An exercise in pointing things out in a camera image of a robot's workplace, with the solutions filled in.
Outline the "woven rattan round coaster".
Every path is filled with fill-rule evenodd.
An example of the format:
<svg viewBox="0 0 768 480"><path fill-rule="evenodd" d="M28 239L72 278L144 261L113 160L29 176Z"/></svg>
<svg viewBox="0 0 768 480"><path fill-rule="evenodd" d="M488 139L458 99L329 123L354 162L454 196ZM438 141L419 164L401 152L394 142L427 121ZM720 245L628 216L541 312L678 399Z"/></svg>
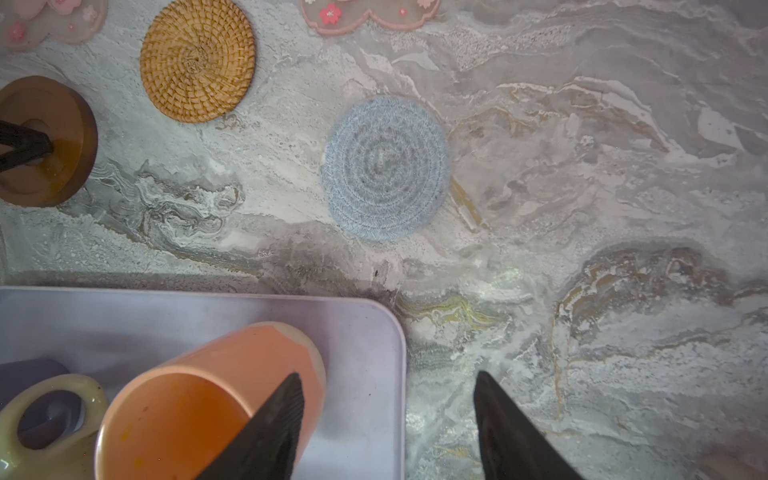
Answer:
<svg viewBox="0 0 768 480"><path fill-rule="evenodd" d="M148 98L183 123L208 122L234 110L255 66L251 24L226 0L171 2L154 18L140 52Z"/></svg>

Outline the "pink flower silicone coaster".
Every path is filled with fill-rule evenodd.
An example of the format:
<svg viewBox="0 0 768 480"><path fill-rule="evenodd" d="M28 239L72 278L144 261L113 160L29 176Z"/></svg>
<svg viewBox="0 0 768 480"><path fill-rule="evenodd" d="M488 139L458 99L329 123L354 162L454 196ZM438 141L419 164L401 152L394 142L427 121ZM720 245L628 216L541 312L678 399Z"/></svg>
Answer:
<svg viewBox="0 0 768 480"><path fill-rule="evenodd" d="M107 12L107 0L2 0L1 45L21 52L47 37L84 43L101 30Z"/></svg>

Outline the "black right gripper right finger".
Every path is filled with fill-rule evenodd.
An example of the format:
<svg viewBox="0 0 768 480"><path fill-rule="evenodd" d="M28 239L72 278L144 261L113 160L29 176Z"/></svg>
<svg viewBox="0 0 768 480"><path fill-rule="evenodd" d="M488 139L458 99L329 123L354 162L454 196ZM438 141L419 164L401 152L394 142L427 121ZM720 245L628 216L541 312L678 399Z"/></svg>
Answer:
<svg viewBox="0 0 768 480"><path fill-rule="evenodd" d="M486 371L477 375L473 404L487 479L582 480Z"/></svg>

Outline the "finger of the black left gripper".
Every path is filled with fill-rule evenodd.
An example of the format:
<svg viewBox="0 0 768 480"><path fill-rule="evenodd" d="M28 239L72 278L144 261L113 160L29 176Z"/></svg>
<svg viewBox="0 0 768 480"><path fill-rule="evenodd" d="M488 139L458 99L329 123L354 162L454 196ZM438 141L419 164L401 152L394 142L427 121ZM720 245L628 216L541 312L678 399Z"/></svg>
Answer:
<svg viewBox="0 0 768 480"><path fill-rule="evenodd" d="M54 151L54 145L45 133L6 121L1 121L1 145L10 148L1 155L1 173L42 159Z"/></svg>

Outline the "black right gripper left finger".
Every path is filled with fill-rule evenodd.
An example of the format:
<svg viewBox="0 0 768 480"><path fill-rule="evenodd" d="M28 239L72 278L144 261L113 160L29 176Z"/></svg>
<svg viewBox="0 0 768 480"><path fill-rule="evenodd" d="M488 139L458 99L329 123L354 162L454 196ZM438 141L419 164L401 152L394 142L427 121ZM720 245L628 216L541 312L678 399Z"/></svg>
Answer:
<svg viewBox="0 0 768 480"><path fill-rule="evenodd" d="M304 412L300 375L288 375L198 480L286 480L297 459Z"/></svg>

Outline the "blue knitted round coaster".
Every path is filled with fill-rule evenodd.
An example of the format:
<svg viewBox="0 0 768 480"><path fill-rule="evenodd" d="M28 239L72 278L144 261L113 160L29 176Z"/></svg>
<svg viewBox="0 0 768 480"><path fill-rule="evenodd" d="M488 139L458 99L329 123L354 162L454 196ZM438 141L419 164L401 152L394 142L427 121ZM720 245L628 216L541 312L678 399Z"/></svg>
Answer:
<svg viewBox="0 0 768 480"><path fill-rule="evenodd" d="M451 151L442 125L423 103L375 96L334 125L321 177L341 230L389 243L434 219L448 194Z"/></svg>

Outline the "brown round wooden coaster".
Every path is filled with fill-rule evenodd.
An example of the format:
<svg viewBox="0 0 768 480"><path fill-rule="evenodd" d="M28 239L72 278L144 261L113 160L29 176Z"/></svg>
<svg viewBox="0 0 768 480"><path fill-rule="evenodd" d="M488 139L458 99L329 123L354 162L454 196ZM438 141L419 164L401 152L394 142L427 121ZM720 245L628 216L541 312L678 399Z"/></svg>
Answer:
<svg viewBox="0 0 768 480"><path fill-rule="evenodd" d="M45 133L54 151L1 173L1 199L24 207L51 207L74 195L94 166L98 130L85 99L43 76L12 81L1 89L1 121Z"/></svg>

